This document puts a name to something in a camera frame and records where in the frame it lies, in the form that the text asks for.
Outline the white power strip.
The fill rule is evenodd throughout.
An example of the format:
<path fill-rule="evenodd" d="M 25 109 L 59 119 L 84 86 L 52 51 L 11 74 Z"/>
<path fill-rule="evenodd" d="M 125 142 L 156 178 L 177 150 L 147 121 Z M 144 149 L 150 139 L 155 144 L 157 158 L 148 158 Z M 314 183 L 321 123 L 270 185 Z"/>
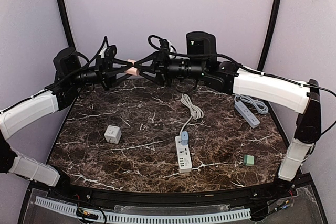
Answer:
<path fill-rule="evenodd" d="M 180 136 L 175 137 L 175 146 L 177 153 L 177 162 L 180 173 L 189 173 L 192 170 L 192 159 L 189 145 L 182 145 Z"/>

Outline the grey blue power strip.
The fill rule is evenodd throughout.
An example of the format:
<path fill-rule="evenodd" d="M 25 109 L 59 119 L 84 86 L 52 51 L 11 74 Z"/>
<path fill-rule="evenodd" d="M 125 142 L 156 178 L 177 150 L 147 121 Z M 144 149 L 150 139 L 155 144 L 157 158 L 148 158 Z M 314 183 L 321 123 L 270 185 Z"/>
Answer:
<path fill-rule="evenodd" d="M 234 108 L 245 119 L 251 128 L 255 129 L 260 125 L 260 121 L 254 116 L 251 110 L 246 107 L 241 101 L 235 102 Z"/>

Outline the pink plug charger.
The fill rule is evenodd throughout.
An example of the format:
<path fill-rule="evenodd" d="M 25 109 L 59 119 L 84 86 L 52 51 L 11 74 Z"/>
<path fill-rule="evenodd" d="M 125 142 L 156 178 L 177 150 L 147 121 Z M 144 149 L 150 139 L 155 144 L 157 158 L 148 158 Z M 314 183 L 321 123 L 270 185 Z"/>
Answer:
<path fill-rule="evenodd" d="M 127 62 L 130 62 L 130 63 L 132 63 L 132 65 L 134 65 L 134 63 L 136 61 L 128 59 Z M 139 70 L 137 68 L 135 68 L 134 66 L 132 66 L 131 68 L 129 68 L 128 70 L 126 70 L 125 73 L 133 75 L 133 76 L 139 76 Z"/>

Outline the blue plug charger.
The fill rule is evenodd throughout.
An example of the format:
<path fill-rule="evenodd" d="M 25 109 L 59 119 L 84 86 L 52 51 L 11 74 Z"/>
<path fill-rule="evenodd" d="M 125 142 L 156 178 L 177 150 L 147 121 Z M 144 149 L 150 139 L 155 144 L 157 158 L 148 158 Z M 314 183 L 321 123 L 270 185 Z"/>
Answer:
<path fill-rule="evenodd" d="M 182 131 L 180 133 L 180 139 L 181 139 L 181 145 L 182 146 L 187 146 L 188 145 L 188 141 L 189 141 L 189 135 L 187 131 Z"/>

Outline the white cube socket adapter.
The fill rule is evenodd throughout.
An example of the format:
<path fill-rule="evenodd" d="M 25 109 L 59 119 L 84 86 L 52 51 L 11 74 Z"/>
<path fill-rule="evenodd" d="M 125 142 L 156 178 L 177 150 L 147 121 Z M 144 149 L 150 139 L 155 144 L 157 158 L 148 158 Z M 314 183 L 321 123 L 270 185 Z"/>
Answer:
<path fill-rule="evenodd" d="M 118 126 L 109 125 L 104 133 L 104 137 L 108 143 L 118 144 L 122 132 Z"/>

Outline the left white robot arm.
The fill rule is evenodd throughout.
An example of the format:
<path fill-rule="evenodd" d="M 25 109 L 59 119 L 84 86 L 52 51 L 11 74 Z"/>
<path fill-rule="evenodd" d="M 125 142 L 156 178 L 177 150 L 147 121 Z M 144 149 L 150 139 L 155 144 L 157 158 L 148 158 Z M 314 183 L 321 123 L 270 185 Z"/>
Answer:
<path fill-rule="evenodd" d="M 125 80 L 127 74 L 120 78 L 117 75 L 125 73 L 133 64 L 115 58 L 116 54 L 116 46 L 107 41 L 92 59 L 73 47 L 65 48 L 53 59 L 56 76 L 52 84 L 1 110 L 1 173 L 12 173 L 53 187 L 63 201 L 74 197 L 74 189 L 67 184 L 70 178 L 65 173 L 14 150 L 8 140 L 31 123 L 72 105 L 84 86 L 99 84 L 109 90 Z"/>

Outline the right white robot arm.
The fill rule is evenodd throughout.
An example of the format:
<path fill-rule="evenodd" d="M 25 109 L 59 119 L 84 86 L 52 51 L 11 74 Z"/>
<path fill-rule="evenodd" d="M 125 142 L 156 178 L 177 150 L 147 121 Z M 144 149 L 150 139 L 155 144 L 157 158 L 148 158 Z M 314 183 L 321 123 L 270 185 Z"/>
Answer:
<path fill-rule="evenodd" d="M 325 133 L 322 130 L 320 91 L 318 82 L 294 81 L 264 73 L 217 54 L 200 39 L 187 40 L 187 53 L 171 49 L 166 39 L 159 38 L 155 52 L 134 63 L 139 74 L 157 84 L 170 85 L 174 79 L 195 79 L 211 89 L 225 94 L 247 95 L 285 106 L 298 113 L 296 130 L 278 170 L 278 178 L 268 188 L 273 200 L 288 191 L 286 181 L 295 178 L 310 150 Z"/>

